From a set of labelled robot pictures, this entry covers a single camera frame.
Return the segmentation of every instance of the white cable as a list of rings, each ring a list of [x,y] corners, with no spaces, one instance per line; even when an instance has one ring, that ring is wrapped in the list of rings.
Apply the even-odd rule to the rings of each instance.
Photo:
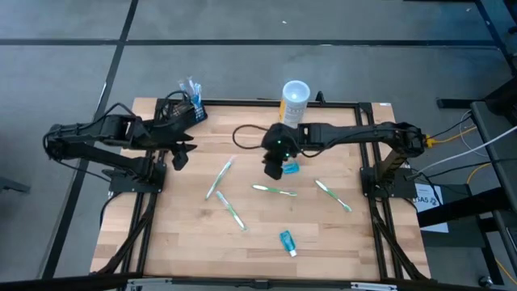
[[[469,114],[470,112],[471,112],[470,110],[468,110],[467,112],[465,112],[465,113],[463,114],[463,116],[461,117],[461,119],[460,119],[460,120],[463,120],[463,119],[464,119],[464,117],[465,117],[467,114]],[[465,139],[463,138],[463,131],[461,130],[461,129],[462,129],[462,126],[463,126],[463,122],[462,122],[462,123],[460,123],[460,137],[461,137],[461,140],[463,141],[463,144],[464,144],[465,146],[467,146],[467,147],[469,148],[469,150],[471,150],[472,148],[470,147],[470,145],[468,145],[468,144],[467,144],[467,142],[466,142],[466,141],[465,141]],[[488,155],[486,155],[486,154],[482,154],[482,153],[478,153],[478,152],[477,152],[477,151],[475,151],[475,150],[474,150],[474,153],[475,153],[475,154],[477,154],[478,156],[488,158]]]
[[[443,160],[441,160],[441,161],[438,161],[438,162],[434,162],[434,163],[432,163],[431,165],[429,165],[429,166],[427,166],[427,167],[424,167],[422,170],[418,171],[416,174],[412,175],[411,177],[416,177],[417,175],[419,175],[419,174],[420,174],[420,173],[422,173],[423,171],[425,171],[425,170],[427,170],[427,169],[430,169],[430,168],[432,168],[432,167],[434,167],[434,166],[436,166],[436,165],[438,165],[438,164],[441,164],[442,162],[450,161],[450,160],[452,160],[452,159],[454,159],[454,158],[459,158],[459,157],[464,156],[464,155],[466,155],[466,154],[470,154],[470,153],[472,153],[473,151],[476,151],[476,150],[479,150],[479,149],[481,149],[481,148],[484,148],[485,146],[487,146],[487,145],[489,145],[489,144],[491,144],[491,143],[493,143],[493,142],[495,142],[495,141],[499,140],[500,138],[505,137],[506,135],[508,135],[509,133],[511,133],[512,131],[514,131],[514,130],[516,130],[516,129],[517,129],[517,126],[515,126],[515,127],[511,128],[511,129],[508,129],[505,133],[502,133],[501,135],[499,135],[499,136],[498,136],[498,137],[496,137],[495,139],[493,139],[493,140],[491,140],[491,141],[488,141],[488,142],[486,142],[486,143],[484,143],[484,144],[482,144],[482,145],[480,145],[480,146],[478,146],[478,147],[476,147],[476,148],[474,148],[474,149],[472,149],[472,150],[466,151],[466,152],[461,153],[461,154],[457,154],[457,155],[452,156],[452,157],[449,157],[449,158],[445,158],[445,159],[443,159]]]

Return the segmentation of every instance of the black bracket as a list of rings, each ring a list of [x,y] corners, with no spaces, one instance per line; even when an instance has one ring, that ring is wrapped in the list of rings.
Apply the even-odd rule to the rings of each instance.
[[[359,173],[363,194],[366,197],[411,199],[417,197],[414,182],[407,181],[405,178],[413,174],[410,169],[396,169],[393,181],[389,183],[378,180],[375,167],[361,167]]]
[[[366,114],[373,114],[372,104],[369,102],[359,102],[359,108]]]
[[[103,170],[105,175],[111,177],[109,190],[112,192],[142,192],[159,193],[162,192],[165,182],[167,165],[164,162],[156,162],[153,166],[153,179],[150,181],[140,181],[127,172],[118,169]]]
[[[253,289],[266,290],[270,288],[269,280],[254,280]]]
[[[320,103],[320,106],[326,103],[326,101],[325,101],[325,97],[323,97],[323,92],[321,92],[321,91],[318,91],[318,92],[317,92],[317,95],[316,95],[316,102],[319,102],[319,103]]]

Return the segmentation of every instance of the toothbrush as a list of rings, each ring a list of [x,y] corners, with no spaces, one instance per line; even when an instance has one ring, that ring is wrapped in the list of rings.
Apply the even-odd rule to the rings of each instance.
[[[223,176],[226,174],[226,171],[228,171],[228,169],[232,166],[232,161],[234,159],[235,159],[235,156],[232,156],[229,159],[229,161],[225,164],[225,166],[223,167],[223,169],[221,170],[219,175],[217,175],[216,180],[214,181],[214,183],[210,187],[210,190],[208,190],[206,198],[204,198],[205,200],[207,200],[210,197],[210,195],[212,195],[212,192],[216,189],[216,187],[219,184],[219,182],[223,179]]]
[[[190,86],[191,95],[195,94],[194,82],[192,81],[192,76],[187,77],[188,85]]]
[[[179,84],[179,89],[188,93],[187,86],[185,86],[185,82],[183,80],[179,80],[178,84]]]
[[[239,218],[239,216],[233,209],[232,205],[225,199],[225,197],[223,196],[223,193],[217,191],[216,194],[217,194],[217,197],[219,197],[219,200],[221,200],[221,202],[226,206],[228,211],[230,213],[232,213],[233,219],[235,219],[237,224],[239,224],[239,226],[241,227],[241,230],[247,230],[248,228],[244,225],[244,222],[242,222],[241,218]]]
[[[253,187],[253,188],[257,189],[257,190],[262,190],[262,191],[268,191],[268,192],[273,192],[273,193],[285,194],[285,195],[289,195],[289,196],[297,196],[297,194],[295,192],[282,191],[282,190],[279,190],[279,189],[269,188],[269,187],[266,187],[266,186],[252,185],[251,187]]]
[[[346,205],[343,201],[341,201],[341,199],[339,199],[339,197],[337,195],[335,195],[329,188],[327,188],[325,185],[323,185],[322,182],[318,181],[318,180],[314,180],[314,182],[316,182],[316,184],[323,190],[325,191],[327,194],[329,194],[330,196],[332,196],[334,199],[336,199],[342,206],[343,208],[348,211],[348,212],[352,212],[352,209],[350,208],[350,206]]]

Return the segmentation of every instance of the yellow cable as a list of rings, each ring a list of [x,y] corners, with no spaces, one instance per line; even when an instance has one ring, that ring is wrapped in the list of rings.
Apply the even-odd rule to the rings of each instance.
[[[478,172],[480,169],[484,168],[484,167],[488,167],[490,165],[490,163],[486,163],[486,164],[482,164],[480,165],[479,167],[475,168],[469,175],[469,177],[467,178],[467,183],[470,183],[470,180],[472,179],[472,177],[474,177],[474,174],[476,174],[476,172]]]
[[[476,126],[474,126],[473,128],[467,129],[467,130],[465,130],[465,131],[464,131],[464,132],[462,132],[462,133],[458,133],[458,134],[457,134],[457,135],[455,135],[454,137],[450,137],[450,138],[448,138],[448,139],[446,139],[446,140],[443,140],[443,141],[434,141],[434,143],[444,143],[444,142],[452,141],[452,140],[453,140],[453,139],[455,139],[455,138],[461,137],[461,135],[462,135],[462,134],[470,133],[471,131],[476,130],[476,129],[477,129],[477,127],[476,127]]]
[[[510,273],[504,268],[504,266],[502,266],[501,262],[499,262],[499,260],[497,258],[495,258],[495,263],[497,263],[498,266],[501,268],[501,270],[508,276],[508,278],[510,278],[510,280],[515,285],[517,285],[517,280],[515,280],[514,277],[510,275]]]

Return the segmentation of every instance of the wire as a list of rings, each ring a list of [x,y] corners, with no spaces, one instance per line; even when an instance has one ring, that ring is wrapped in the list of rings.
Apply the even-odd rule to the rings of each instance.
[[[498,258],[495,258],[495,263],[497,263],[501,270],[508,276],[508,278],[510,278],[511,282],[517,285],[517,280],[515,280],[514,277],[504,268],[501,262],[499,262]]]
[[[498,159],[498,160],[493,160],[493,161],[491,161],[491,163],[506,162],[506,161],[517,161],[517,158],[502,158],[502,159]],[[486,162],[477,162],[477,163],[470,164],[470,165],[453,167],[453,168],[448,169],[446,171],[441,171],[441,172],[433,174],[433,175],[428,175],[427,177],[428,178],[433,178],[433,177],[436,177],[436,176],[439,176],[439,175],[446,174],[446,173],[451,172],[451,171],[457,171],[457,170],[465,169],[465,168],[468,168],[468,167],[475,167],[475,166],[480,166],[480,165],[484,165],[484,164],[486,164]]]
[[[463,132],[463,134],[470,133],[471,131],[476,130],[476,129],[477,129],[477,127],[476,127],[476,126],[474,126],[474,127],[470,128],[470,129],[467,129],[467,131]],[[449,141],[452,141],[452,140],[454,140],[454,139],[456,139],[456,138],[458,138],[458,137],[462,137],[462,133],[458,133],[458,134],[457,134],[457,135],[455,135],[454,137],[450,137],[450,138],[447,138],[447,139],[442,140],[442,141],[434,141],[434,143],[444,143],[444,142],[449,142]]]
[[[404,199],[407,203],[411,204],[411,206],[413,206],[414,210],[416,210],[418,212],[418,208],[416,207],[416,205],[413,203],[413,201],[411,201],[410,198],[402,198]]]
[[[122,109],[124,109],[127,113],[129,113],[130,116],[133,116],[133,117],[137,117],[137,115],[135,113],[133,113],[131,111],[131,109],[129,109],[127,106],[125,106],[124,104],[120,103],[120,102],[117,102],[115,104],[113,104],[109,109],[107,109],[104,114],[102,114],[98,119],[96,119],[95,121],[89,123],[89,124],[86,124],[86,125],[83,125],[81,127],[79,127],[79,129],[88,129],[92,126],[94,126],[95,124],[99,123],[101,120],[103,120],[104,118],[106,118],[107,114],[109,112],[112,112],[113,109],[115,109],[117,106],[119,107],[122,107]],[[61,130],[61,132],[69,132],[69,131],[74,131],[76,129],[70,129],[70,130]]]
[[[470,173],[469,177],[467,178],[467,183],[470,183],[470,180],[472,179],[472,177],[474,177],[474,174],[476,174],[476,172],[478,172],[480,169],[484,168],[484,167],[487,167],[487,166],[490,166],[491,163],[486,163],[486,164],[483,164],[483,165],[480,165],[479,167],[475,168],[472,173]]]
[[[431,189],[433,189],[433,195],[435,196],[436,200],[438,201],[438,205],[442,205],[443,203],[438,197],[438,193],[436,192],[436,189],[435,189],[435,184],[432,183],[431,179],[429,179],[429,177],[424,175],[423,173],[422,173],[422,176],[429,183],[429,186],[431,186]]]
[[[428,183],[426,180],[423,180],[423,179],[418,179],[419,182],[424,182],[424,183]],[[441,188],[447,188],[449,191],[451,192],[454,192],[454,193],[457,193],[457,194],[460,194],[460,195],[464,195],[464,196],[469,196],[468,193],[465,193],[465,192],[460,192],[452,187],[449,187],[448,185],[445,185],[445,184],[441,184],[441,183],[434,183],[435,186],[440,186]]]
[[[115,199],[116,197],[118,197],[118,195],[120,194],[121,192],[113,192],[113,195],[108,199],[106,200],[106,202],[104,202],[104,205],[103,207],[101,208],[100,210],[100,218],[99,218],[99,228],[103,226],[103,220],[104,220],[104,211],[106,211],[106,207],[108,204],[110,204],[110,202]]]
[[[61,165],[65,166],[65,167],[69,167],[70,169],[74,169],[74,170],[76,170],[76,171],[85,172],[85,173],[90,174],[90,175],[92,175],[92,176],[94,176],[94,177],[97,177],[97,178],[99,178],[99,179],[102,179],[102,180],[104,180],[104,181],[106,181],[106,182],[108,182],[108,183],[111,183],[111,181],[110,181],[109,179],[106,179],[106,178],[102,177],[101,175],[97,175],[97,174],[92,173],[92,172],[87,171],[87,170],[79,169],[78,167],[70,166],[69,164],[65,164],[64,162],[60,162],[60,161],[56,161],[56,162],[57,162],[58,164],[61,164]]]
[[[461,117],[461,120],[462,120],[462,121],[461,121],[461,124],[463,124],[463,122],[464,122],[463,117],[464,117],[465,115],[469,114],[469,112],[470,112],[470,110],[468,110],[467,112],[465,112],[465,113],[463,114],[463,116]],[[460,137],[461,137],[461,141],[463,142],[463,144],[464,144],[466,147],[468,147],[468,148],[469,148],[469,150],[471,150],[472,148],[470,147],[470,145],[469,145],[469,144],[467,144],[467,142],[466,142],[466,141],[465,141],[465,139],[463,138],[463,134],[464,134],[464,133],[467,133],[467,132],[464,132],[464,133],[462,133],[462,132],[461,132],[461,124],[460,124]],[[478,152],[477,152],[477,151],[475,151],[475,150],[474,150],[474,153],[475,153],[475,154],[477,154],[477,155],[478,155],[478,156],[480,156],[480,157],[488,158],[488,156],[487,156],[486,154],[478,153]]]
[[[254,145],[254,146],[245,146],[245,145],[239,145],[239,143],[235,140],[235,133],[237,133],[237,131],[239,129],[244,129],[246,127],[251,127],[251,128],[254,128],[254,129],[260,129],[260,130],[263,130],[263,131],[267,131],[266,128],[262,127],[262,126],[258,126],[258,125],[255,125],[255,124],[244,124],[244,125],[240,125],[238,126],[232,133],[232,140],[233,140],[233,143],[240,147],[241,149],[244,149],[244,150],[254,150],[254,149],[258,149],[260,148],[261,146],[260,145]]]
[[[513,131],[514,131],[514,130],[516,130],[516,129],[517,129],[517,126],[514,126],[513,128],[508,129],[506,132],[504,132],[504,133],[500,134],[500,135],[499,135],[498,137],[496,137],[495,139],[490,140],[490,141],[488,141],[488,142],[486,142],[486,143],[484,143],[484,144],[482,144],[482,145],[480,145],[480,146],[476,147],[475,149],[468,150],[468,151],[466,151],[466,152],[464,152],[464,153],[457,154],[457,155],[454,155],[454,156],[449,157],[449,158],[445,158],[445,159],[440,160],[440,161],[438,161],[438,162],[434,162],[434,163],[432,163],[431,165],[424,167],[422,170],[418,171],[416,174],[412,175],[412,176],[411,176],[411,177],[409,177],[409,178],[416,178],[419,174],[422,174],[422,172],[424,172],[425,170],[428,170],[428,169],[430,169],[430,168],[432,168],[432,167],[434,167],[434,166],[436,166],[436,165],[439,165],[439,164],[441,164],[442,162],[450,161],[450,160],[452,160],[452,159],[462,157],[462,156],[464,156],[464,155],[466,155],[466,154],[470,154],[470,153],[472,153],[472,152],[473,152],[473,151],[475,151],[475,150],[479,150],[479,149],[481,149],[481,148],[483,148],[483,147],[485,147],[485,146],[487,146],[487,145],[489,145],[489,144],[491,144],[491,143],[493,143],[493,142],[498,141],[499,139],[501,139],[501,138],[505,137],[506,135],[510,134],[511,132],[513,132]]]
[[[167,94],[167,96],[165,96],[165,99],[169,99],[172,95],[176,95],[176,94],[183,94],[183,98],[191,98],[191,95],[188,94],[187,91],[183,91],[183,90],[176,90],[176,91],[172,91],[171,93]]]
[[[441,132],[441,133],[437,133],[437,134],[435,134],[434,136],[429,137],[429,138],[438,137],[439,135],[442,135],[442,134],[444,134],[444,133],[446,133],[446,132],[449,132],[449,131],[453,130],[456,126],[458,126],[458,125],[460,125],[460,124],[464,123],[464,122],[465,122],[467,119],[469,119],[470,117],[472,117],[472,114],[470,114],[469,116],[467,116],[467,118],[465,118],[465,119],[463,119],[463,117],[461,117],[461,121],[460,121],[460,122],[458,122],[458,123],[454,124],[453,126],[451,126],[451,127],[450,127],[450,128],[448,128],[448,129],[445,129],[443,132]]]
[[[185,100],[185,99],[189,100],[191,98],[191,95],[188,94],[187,91],[176,90],[176,91],[172,91],[171,93],[167,94],[167,96],[165,96],[165,99],[169,99],[170,97],[172,97],[173,95],[176,95],[176,94],[183,94],[183,100]],[[163,110],[166,108],[167,105],[168,105],[167,102],[163,102],[162,106],[158,110],[161,113],[161,116],[159,116],[160,117],[159,120],[161,120],[163,117],[166,117],[166,114],[163,112]]]

